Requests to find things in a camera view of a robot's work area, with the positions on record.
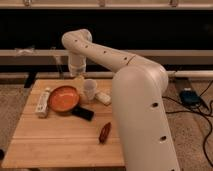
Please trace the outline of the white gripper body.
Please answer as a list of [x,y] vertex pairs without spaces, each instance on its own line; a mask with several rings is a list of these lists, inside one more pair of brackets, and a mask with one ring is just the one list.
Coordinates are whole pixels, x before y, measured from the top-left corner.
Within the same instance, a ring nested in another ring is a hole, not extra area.
[[82,55],[70,53],[68,57],[68,69],[72,77],[86,72],[86,58]]

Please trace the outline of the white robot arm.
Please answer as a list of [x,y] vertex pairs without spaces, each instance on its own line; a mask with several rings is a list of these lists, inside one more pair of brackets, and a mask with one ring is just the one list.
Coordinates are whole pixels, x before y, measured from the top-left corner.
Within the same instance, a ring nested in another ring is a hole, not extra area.
[[168,86],[164,67],[137,54],[91,41],[86,29],[62,36],[76,58],[87,57],[115,73],[112,110],[127,171],[180,171],[162,94]]

